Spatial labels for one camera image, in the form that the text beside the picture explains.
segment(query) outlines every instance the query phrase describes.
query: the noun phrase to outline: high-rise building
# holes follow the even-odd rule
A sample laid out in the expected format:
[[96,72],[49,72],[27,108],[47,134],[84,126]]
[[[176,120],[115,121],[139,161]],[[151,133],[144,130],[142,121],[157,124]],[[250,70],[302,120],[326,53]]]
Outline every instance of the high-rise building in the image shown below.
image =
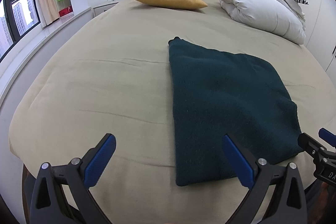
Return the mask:
[[23,14],[22,4],[20,2],[13,6],[13,13],[19,34],[23,35],[27,30],[27,23]]
[[38,18],[37,18],[37,13],[36,13],[36,10],[35,10],[35,5],[34,5],[34,1],[33,0],[27,0],[28,2],[28,9],[30,11],[30,17],[32,18],[33,20],[33,25],[38,23]]
[[8,48],[13,44],[12,38],[6,24],[6,18],[0,17],[0,56],[2,56]]
[[5,17],[0,17],[0,21],[1,21],[2,28],[5,32],[6,39],[9,43],[9,45],[11,46],[13,44],[13,40],[12,40],[11,34],[9,33],[9,30],[8,30],[6,18]]
[[29,23],[28,25],[27,25],[27,29],[29,30],[31,27],[33,27],[34,26],[34,21],[32,21],[31,23]]

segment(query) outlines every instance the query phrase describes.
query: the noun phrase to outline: blue gripper pad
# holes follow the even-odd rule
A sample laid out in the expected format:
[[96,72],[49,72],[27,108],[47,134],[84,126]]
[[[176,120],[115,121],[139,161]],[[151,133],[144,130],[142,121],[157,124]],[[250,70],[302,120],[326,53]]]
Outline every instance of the blue gripper pad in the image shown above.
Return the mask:
[[332,134],[330,131],[321,128],[319,130],[319,137],[326,141],[328,144],[330,144],[333,147],[336,147],[336,136]]
[[113,135],[110,135],[85,168],[83,182],[87,189],[97,184],[107,163],[110,161],[116,146],[116,138]]
[[253,169],[228,135],[223,136],[222,148],[241,185],[251,189],[254,185]]

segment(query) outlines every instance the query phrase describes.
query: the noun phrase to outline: dark green towel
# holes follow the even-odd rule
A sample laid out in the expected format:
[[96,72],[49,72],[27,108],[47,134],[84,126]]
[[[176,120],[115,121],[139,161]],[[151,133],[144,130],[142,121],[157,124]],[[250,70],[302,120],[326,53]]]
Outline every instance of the dark green towel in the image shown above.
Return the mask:
[[302,152],[297,106],[270,63],[179,37],[169,62],[178,186],[235,176],[221,148],[226,133],[271,164]]

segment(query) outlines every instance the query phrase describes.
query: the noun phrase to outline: beige bedsheet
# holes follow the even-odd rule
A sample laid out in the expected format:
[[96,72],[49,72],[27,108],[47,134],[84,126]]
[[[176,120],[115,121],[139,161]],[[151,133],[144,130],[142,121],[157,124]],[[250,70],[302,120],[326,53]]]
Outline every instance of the beige bedsheet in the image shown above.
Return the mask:
[[[302,131],[315,138],[321,127],[336,132],[336,92],[305,47],[234,22],[218,0],[204,1],[209,7],[186,11],[125,0],[88,22],[16,109],[11,151],[37,175],[43,162],[66,164],[111,132],[117,149],[90,191],[114,224],[225,223],[247,192],[237,178],[175,185],[168,41],[179,36],[267,60],[298,106]],[[307,187],[312,158],[292,160]]]

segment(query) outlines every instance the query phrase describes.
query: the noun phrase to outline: nightstand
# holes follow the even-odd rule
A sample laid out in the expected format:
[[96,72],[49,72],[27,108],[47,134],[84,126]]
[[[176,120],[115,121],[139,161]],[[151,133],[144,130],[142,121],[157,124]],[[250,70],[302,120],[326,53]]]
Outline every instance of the nightstand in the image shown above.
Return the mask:
[[121,0],[107,1],[92,7],[94,16],[96,17],[101,13],[107,11],[108,9],[111,9],[113,6],[117,5],[120,1]]

